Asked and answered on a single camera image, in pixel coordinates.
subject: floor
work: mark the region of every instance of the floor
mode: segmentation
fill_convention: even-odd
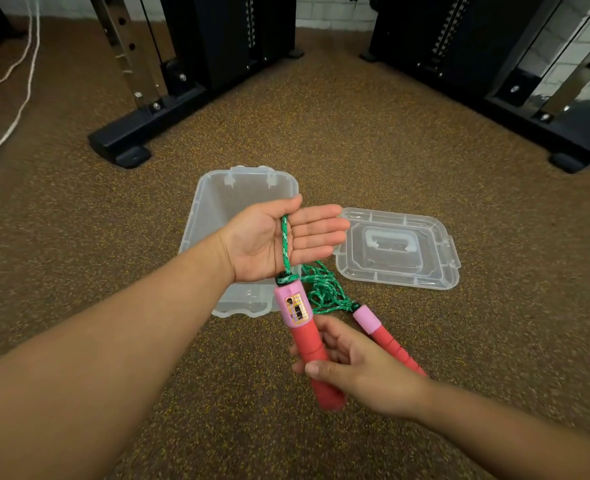
[[[590,168],[382,64],[368,34],[301,30],[282,61],[150,145],[124,171],[87,133],[133,107],[99,24],[44,19],[35,87],[0,152],[0,354],[177,253],[197,181],[269,165],[307,204],[433,216],[459,285],[342,282],[435,379],[590,432]],[[22,51],[0,47],[0,76]],[[168,50],[168,40],[163,41]],[[27,67],[0,87],[0,136]],[[112,477],[482,477],[437,436],[351,403],[315,408],[275,314],[212,319]]]

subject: open palm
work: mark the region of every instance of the open palm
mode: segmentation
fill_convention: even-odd
[[[296,266],[329,257],[346,240],[350,223],[335,204],[300,209],[301,195],[251,205],[221,229],[236,282],[271,278],[283,271],[282,216],[288,215],[289,258]]]

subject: tangled green rope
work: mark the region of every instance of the tangled green rope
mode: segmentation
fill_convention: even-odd
[[[284,257],[284,272],[277,277],[277,283],[287,285],[297,280],[312,285],[311,290],[307,293],[308,301],[313,307],[314,314],[326,314],[344,310],[354,312],[359,304],[350,299],[335,275],[317,261],[317,266],[302,265],[302,276],[292,272],[291,260],[289,260],[289,234],[287,216],[282,217],[282,251]]]

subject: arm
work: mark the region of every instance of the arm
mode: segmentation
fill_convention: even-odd
[[[129,288],[0,358],[0,478],[100,477],[148,415],[233,281],[330,256],[349,227],[338,205],[301,196],[248,207]]]
[[[334,363],[309,362],[308,376],[432,429],[500,478],[590,478],[590,436],[422,377],[334,317],[317,315],[315,322]],[[298,360],[293,370],[304,372],[304,364]]]
[[[431,382],[413,418],[499,478],[590,478],[590,436]]]

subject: forearm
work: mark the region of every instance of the forearm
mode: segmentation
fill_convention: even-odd
[[[209,237],[2,357],[0,478],[103,474],[230,282]]]
[[[590,436],[431,383],[418,421],[499,478],[590,478]]]

